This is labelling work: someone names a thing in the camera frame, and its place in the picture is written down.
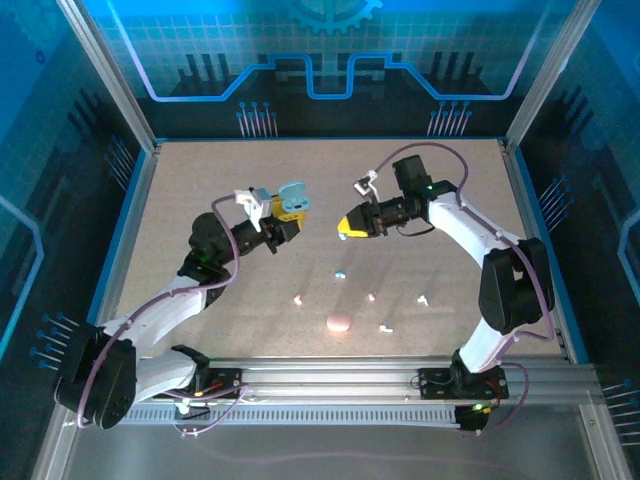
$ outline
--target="blue trim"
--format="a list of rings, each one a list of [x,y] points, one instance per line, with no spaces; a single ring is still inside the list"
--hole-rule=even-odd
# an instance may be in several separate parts
[[[307,95],[309,98],[313,100],[347,100],[351,98],[354,91],[355,84],[355,71],[356,71],[356,61],[359,59],[382,59],[384,60],[384,68],[385,69],[395,69],[395,70],[405,70],[409,75],[413,76],[413,78],[418,82],[422,88],[424,88],[434,99],[436,100],[473,100],[473,101],[502,101],[506,100],[511,96],[511,93],[515,89],[515,86],[520,78],[520,74],[524,70],[524,66],[527,63],[529,55],[533,50],[533,46],[535,45],[538,36],[540,35],[540,31],[542,30],[542,26],[551,11],[551,5],[553,0],[550,0],[546,6],[544,11],[542,12],[540,19],[538,20],[538,24],[533,30],[531,34],[531,38],[529,39],[527,46],[524,49],[522,57],[518,61],[516,68],[511,76],[509,84],[504,93],[502,94],[446,94],[438,92],[429,81],[424,78],[424,76],[418,71],[418,69],[411,63],[407,62],[396,62],[393,60],[393,52],[357,52],[352,53],[347,61],[347,77],[346,77],[346,91],[344,93],[316,93],[313,85],[313,61],[311,60],[311,56],[303,52],[289,52],[289,53],[270,53],[267,54],[267,63],[265,64],[253,64],[249,65],[245,68],[238,77],[231,82],[231,85],[227,87],[227,89],[222,93],[222,95],[199,95],[199,96],[169,96],[169,97],[161,97],[158,95],[151,84],[151,79],[147,75],[145,71],[142,61],[138,53],[136,52],[133,43],[131,42],[131,38],[129,37],[124,25],[122,24],[118,13],[113,7],[111,1],[107,0],[107,6],[111,11],[111,15],[113,16],[113,20],[118,28],[120,36],[124,41],[124,44],[129,51],[129,55],[131,56],[131,60],[133,61],[134,66],[138,70],[138,74],[140,75],[140,79],[144,84],[145,89],[147,90],[147,94],[156,102],[159,103],[184,103],[184,102],[224,102],[228,100],[231,95],[242,85],[242,83],[251,76],[254,72],[257,71],[265,71],[265,70],[275,70],[276,62],[279,60],[302,60],[305,64],[305,73],[306,73],[306,87],[307,87]]]
[[[560,271],[558,257],[556,257],[556,252],[553,249],[553,243],[551,242],[551,237],[549,236],[549,232],[544,223],[542,211],[540,210],[540,206],[536,201],[536,192],[533,188],[533,182],[531,181],[531,177],[529,176],[529,170],[527,169],[527,165],[524,162],[524,157],[522,156],[520,147],[515,150],[515,157],[518,162],[520,174],[522,175],[524,187],[527,190],[529,199],[531,200],[531,210],[533,211],[533,216],[535,217],[535,221],[538,224],[538,229],[540,230],[540,239],[547,246],[547,253],[549,255],[549,266],[551,268],[551,274],[553,275],[556,289],[558,291],[559,298],[557,300],[562,304],[565,321],[567,324],[567,328],[569,329],[569,335],[571,336],[570,340],[576,354],[576,362],[589,363],[589,355],[587,354],[587,349],[584,346],[584,340],[582,339],[582,334],[580,333],[580,327],[578,326],[578,321],[576,320],[573,307],[571,306],[569,292],[567,291],[567,286],[564,283],[564,278],[562,277],[562,272]]]
[[[629,263],[627,258],[627,244],[629,243],[629,231],[631,228],[640,221],[640,209],[636,210],[624,221],[622,224],[622,231],[620,232],[620,242],[618,243],[618,258],[624,269],[624,273],[627,276],[629,285],[633,289],[633,294],[636,296],[636,301],[640,303],[640,284],[638,279]]]
[[[505,140],[505,137],[502,136],[494,136],[494,137],[416,137],[416,136],[408,136],[408,137],[399,137],[399,136],[389,136],[389,137],[277,137],[277,138],[209,138],[209,137],[201,137],[201,138],[168,138],[168,137],[158,137],[156,138],[157,143],[186,143],[186,142],[241,142],[241,141],[250,141],[250,140],[273,140],[273,141],[296,141],[296,140],[415,140],[415,141],[425,141],[429,140],[432,142],[437,142],[440,140]]]
[[[113,237],[111,238],[111,244],[109,245],[109,250],[107,251],[107,257],[105,258],[104,264],[102,266],[102,273],[100,273],[98,285],[96,286],[96,291],[93,294],[91,307],[89,308],[89,313],[87,314],[87,323],[90,323],[91,325],[95,325],[96,321],[98,320],[100,305],[102,305],[102,301],[104,300],[104,295],[107,289],[107,282],[109,281],[111,271],[113,270],[113,264],[116,260],[116,253],[118,252],[118,248],[120,247],[120,241],[122,240],[122,234],[124,232],[124,226],[127,221],[129,209],[131,208],[131,204],[133,203],[133,196],[135,195],[138,188],[140,175],[142,173],[142,168],[144,167],[146,160],[147,154],[144,149],[141,149],[140,155],[138,155],[138,160],[136,161],[136,166],[133,169],[133,175],[131,176],[131,181],[129,182],[127,194],[124,197],[122,209],[120,210],[120,216],[118,217],[118,223],[116,223],[116,228],[113,232]]]
[[[20,291],[20,295],[18,296],[18,301],[13,307],[13,311],[11,312],[11,316],[9,317],[9,321],[7,322],[7,326],[2,332],[2,338],[0,339],[0,362],[4,357],[4,354],[9,347],[9,341],[13,336],[16,325],[18,325],[18,320],[20,320],[20,315],[22,315],[22,310],[24,309],[25,303],[27,303],[27,298],[31,293],[31,289],[33,288],[33,284],[36,281],[36,277],[38,276],[38,271],[42,266],[42,262],[44,261],[44,247],[42,245],[42,235],[40,234],[40,227],[38,224],[29,217],[25,212],[16,207],[13,203],[7,200],[5,197],[0,195],[0,207],[5,208],[11,215],[13,215],[18,222],[27,227],[31,231],[31,236],[33,237],[33,243],[36,247],[36,258],[31,265],[31,269],[29,270],[29,275],[24,282],[22,290]]]

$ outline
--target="white robotic arm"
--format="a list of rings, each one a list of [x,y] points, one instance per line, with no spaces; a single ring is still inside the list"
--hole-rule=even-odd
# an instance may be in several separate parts
[[[359,180],[356,191],[364,192],[369,201],[342,219],[338,233],[341,238],[372,238],[387,235],[389,227],[422,219],[447,233],[480,266],[482,317],[471,338],[453,356],[456,382],[464,387],[494,370],[506,349],[518,341],[518,334],[553,308],[546,250],[538,239],[522,240],[503,231],[470,206],[450,182],[433,182],[419,156],[395,162],[393,170],[403,195],[380,202],[371,185],[375,178],[369,175]],[[545,305],[539,301],[536,286],[542,290]]]
[[[467,209],[492,225],[495,230],[500,231],[500,227],[468,203]],[[483,267],[484,259],[489,252],[509,248],[484,225],[478,223],[469,213],[458,206],[454,192],[442,194],[429,202],[429,223],[455,240],[471,255],[480,268]],[[512,233],[503,231],[501,234],[515,244],[520,241]],[[521,325],[503,335],[491,328],[484,318],[481,318],[471,338],[460,349],[462,361],[471,373],[484,372],[493,368],[497,365],[498,355],[503,352],[505,346],[512,339],[517,338],[516,333],[524,327],[525,325]]]
[[[79,425],[87,419],[110,428],[131,405],[149,397],[211,389],[215,372],[200,352],[179,345],[156,357],[146,355],[222,295],[235,275],[224,265],[262,244],[275,254],[300,232],[310,205],[304,190],[304,183],[294,182],[274,196],[264,189],[236,191],[224,199],[235,198],[249,219],[232,229],[213,212],[200,215],[189,238],[191,252],[167,287],[142,307],[101,327],[77,327],[60,364],[55,400],[78,414]]]

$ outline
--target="enclosure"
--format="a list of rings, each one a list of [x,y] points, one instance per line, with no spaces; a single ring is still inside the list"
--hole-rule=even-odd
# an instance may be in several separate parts
[[[0,476],[635,478],[639,22],[631,0],[0,5]],[[439,230],[337,235],[362,202],[353,183],[425,140],[464,157],[465,198],[542,240],[553,276],[556,340],[509,350],[529,399],[486,439],[389,420],[420,406],[410,373],[476,327],[473,259]],[[450,152],[398,159],[414,154],[461,181]],[[311,201],[296,238],[242,257],[224,295],[149,352],[185,344],[243,369],[256,404],[241,409],[287,421],[233,417],[192,442],[151,402],[78,430],[52,399],[51,322],[132,311],[174,277],[214,199],[292,181]],[[391,167],[376,185],[399,194]],[[348,331],[327,329],[337,313]],[[507,380],[496,419],[527,396],[522,374]],[[337,420],[358,405],[385,420]]]

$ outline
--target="blue backdrop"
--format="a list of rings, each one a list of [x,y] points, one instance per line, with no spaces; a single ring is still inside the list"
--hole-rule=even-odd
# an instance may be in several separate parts
[[[638,125],[640,4],[603,0],[522,152],[605,386],[640,384]]]
[[[169,138],[504,135],[572,4],[87,3]]]
[[[43,319],[86,320],[140,147],[55,0],[0,0],[0,65],[0,478],[13,480],[30,478],[54,405],[65,339]]]

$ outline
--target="beige table surface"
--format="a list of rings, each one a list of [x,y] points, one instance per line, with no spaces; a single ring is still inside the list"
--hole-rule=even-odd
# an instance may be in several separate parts
[[[445,355],[471,335],[480,314],[480,270],[446,234],[403,238],[338,239],[340,219],[361,199],[352,183],[408,140],[313,140],[169,143],[162,146],[145,207],[119,314],[135,308],[173,278],[189,251],[191,224],[211,201],[234,189],[293,180],[307,183],[312,208],[305,229],[273,256],[259,247],[242,258],[237,281],[206,311],[171,332],[158,353],[184,343],[210,356]],[[523,235],[507,173],[494,140],[444,141],[470,166],[469,202],[503,228]],[[434,180],[457,184],[462,168],[444,150],[419,147]],[[383,199],[399,194],[390,167],[378,182]],[[230,225],[244,220],[240,206],[221,208]],[[413,228],[422,229],[424,223]],[[346,279],[334,273],[343,270]],[[369,292],[377,292],[370,303]],[[301,294],[302,307],[293,304]],[[417,303],[425,294],[430,306]],[[327,330],[327,317],[352,316],[351,329]],[[382,333],[388,322],[393,333]],[[542,332],[539,322],[532,330]],[[513,354],[559,353],[527,339]]]

